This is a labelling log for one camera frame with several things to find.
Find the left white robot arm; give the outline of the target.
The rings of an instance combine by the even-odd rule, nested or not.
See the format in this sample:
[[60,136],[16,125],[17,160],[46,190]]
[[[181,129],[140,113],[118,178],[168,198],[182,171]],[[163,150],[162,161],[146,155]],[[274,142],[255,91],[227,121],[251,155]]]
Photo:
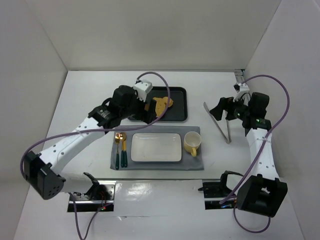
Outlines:
[[44,199],[49,200],[62,191],[66,179],[64,167],[82,150],[111,131],[119,130],[121,121],[137,117],[144,123],[156,118],[155,101],[146,103],[153,86],[148,81],[134,86],[119,86],[113,96],[95,107],[72,132],[60,135],[60,141],[35,153],[28,150],[22,158],[25,180]]

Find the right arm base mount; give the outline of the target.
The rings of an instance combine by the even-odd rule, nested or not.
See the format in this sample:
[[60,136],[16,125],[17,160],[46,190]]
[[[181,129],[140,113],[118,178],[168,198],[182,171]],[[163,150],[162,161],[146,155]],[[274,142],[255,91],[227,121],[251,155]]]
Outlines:
[[219,210],[219,209],[233,209],[236,200],[235,196],[220,204],[220,201],[231,193],[231,189],[227,187],[227,180],[229,175],[243,177],[241,173],[226,170],[221,174],[219,180],[203,181],[202,186],[198,189],[203,193],[205,210]]

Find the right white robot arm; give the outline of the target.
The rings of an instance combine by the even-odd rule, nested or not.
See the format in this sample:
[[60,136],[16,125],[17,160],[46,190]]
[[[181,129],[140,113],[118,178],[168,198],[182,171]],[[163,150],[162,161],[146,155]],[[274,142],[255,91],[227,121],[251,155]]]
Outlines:
[[251,165],[226,200],[236,196],[239,210],[273,218],[280,208],[288,186],[280,181],[272,152],[273,125],[265,118],[270,98],[254,92],[248,103],[233,97],[220,98],[209,112],[217,121],[226,112],[226,120],[239,119],[245,130]]

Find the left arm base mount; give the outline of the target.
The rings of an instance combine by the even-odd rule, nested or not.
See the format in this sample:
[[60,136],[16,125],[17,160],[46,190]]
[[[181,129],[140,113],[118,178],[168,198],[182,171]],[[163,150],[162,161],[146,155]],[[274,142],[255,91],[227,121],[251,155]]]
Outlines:
[[97,179],[88,172],[83,174],[90,181],[90,185],[84,193],[72,193],[77,212],[95,212],[98,208],[101,208],[101,212],[113,212],[116,181]]

